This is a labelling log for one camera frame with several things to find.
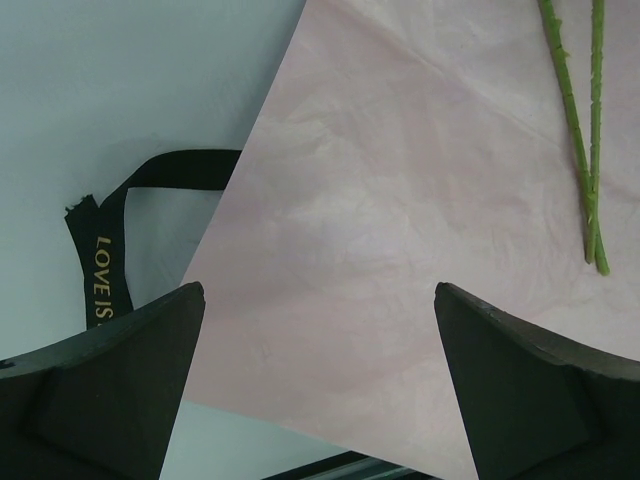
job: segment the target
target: green flower stem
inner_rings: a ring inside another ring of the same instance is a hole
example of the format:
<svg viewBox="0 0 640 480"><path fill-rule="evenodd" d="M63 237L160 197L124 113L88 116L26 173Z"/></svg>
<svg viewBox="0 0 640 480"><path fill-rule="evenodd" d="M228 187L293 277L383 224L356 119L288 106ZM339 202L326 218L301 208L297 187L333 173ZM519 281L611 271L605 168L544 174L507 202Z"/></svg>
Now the green flower stem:
<svg viewBox="0 0 640 480"><path fill-rule="evenodd" d="M569 68L567 66L567 52L565 52L564 48L562 48L562 39L560 37L560 25L562 22L555 15L551 0L538 0L538 5L540 7L542 23L547 35L549 49L551 51L551 58L553 60L553 66L556 71L556 77L558 78L558 85L560 87L560 92L562 93L562 102L564 104L564 111L567 118L569 133L578 163L578 178L580 180L582 205L587 221L589 221L589 219L591 218L592 207L592 202L590 200L591 176L589 172L589 166L587 164L587 154L584 148L582 132L580 130L578 109L576 107L575 98L573 96L573 87L571 85ZM609 266L604 254L604 246L602 245L600 225L598 222L594 224L594 228L596 230L595 257L597 265L599 265L598 270L603 275L606 275L609 273Z"/></svg>
<svg viewBox="0 0 640 480"><path fill-rule="evenodd" d="M596 260L598 271L609 274L600 236L598 197L600 190L600 125L602 112L602 44L604 43L604 0L593 0L591 13L591 212L587 223L587 262ZM598 243L602 251L598 255Z"/></svg>

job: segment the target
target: light blue surface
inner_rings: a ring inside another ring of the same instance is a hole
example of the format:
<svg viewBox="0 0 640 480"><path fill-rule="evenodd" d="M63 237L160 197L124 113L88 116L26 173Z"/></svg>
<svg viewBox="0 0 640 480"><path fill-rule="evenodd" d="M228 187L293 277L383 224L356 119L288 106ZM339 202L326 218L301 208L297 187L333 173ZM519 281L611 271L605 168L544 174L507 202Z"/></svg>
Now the light blue surface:
<svg viewBox="0 0 640 480"><path fill-rule="evenodd" d="M302 0L25 0L0 5L0 359L84 327L64 208L101 201L149 157L240 148ZM218 196L127 204L134 304L175 288ZM253 480L341 450L184 402L163 480Z"/></svg>

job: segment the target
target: wrapping paper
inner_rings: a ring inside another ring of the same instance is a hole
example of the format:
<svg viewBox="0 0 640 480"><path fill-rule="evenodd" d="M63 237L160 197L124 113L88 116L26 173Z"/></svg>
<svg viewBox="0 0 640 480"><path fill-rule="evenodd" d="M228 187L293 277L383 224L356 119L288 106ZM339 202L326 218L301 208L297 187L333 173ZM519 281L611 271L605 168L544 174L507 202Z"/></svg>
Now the wrapping paper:
<svg viewBox="0 0 640 480"><path fill-rule="evenodd" d="M588 140L590 2L554 3ZM640 360L638 18L607 2L603 278L535 0L309 0L186 275L187 398L466 480L437 282Z"/></svg>

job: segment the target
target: white background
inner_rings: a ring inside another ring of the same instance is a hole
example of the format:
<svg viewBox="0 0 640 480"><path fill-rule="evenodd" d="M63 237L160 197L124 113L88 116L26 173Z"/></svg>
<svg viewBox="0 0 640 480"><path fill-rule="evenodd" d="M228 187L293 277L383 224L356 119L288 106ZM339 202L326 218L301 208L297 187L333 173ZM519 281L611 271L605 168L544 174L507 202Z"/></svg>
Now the white background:
<svg viewBox="0 0 640 480"><path fill-rule="evenodd" d="M241 148L302 0L26 0L0 6L0 359L84 328L65 207L101 202L146 159ZM175 288L214 193L134 190L136 306ZM251 480L339 453L184 402L163 479Z"/></svg>

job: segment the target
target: black ribbon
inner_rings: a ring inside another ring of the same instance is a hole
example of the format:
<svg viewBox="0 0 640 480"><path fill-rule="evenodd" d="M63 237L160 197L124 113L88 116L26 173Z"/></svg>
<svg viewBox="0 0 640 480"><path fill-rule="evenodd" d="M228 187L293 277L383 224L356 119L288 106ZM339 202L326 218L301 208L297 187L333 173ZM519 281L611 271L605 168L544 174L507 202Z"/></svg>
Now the black ribbon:
<svg viewBox="0 0 640 480"><path fill-rule="evenodd" d="M87 329L133 310L125 278L124 204L133 187L224 190L238 150L181 150L145 162L98 206L88 195L65 220L84 274Z"/></svg>

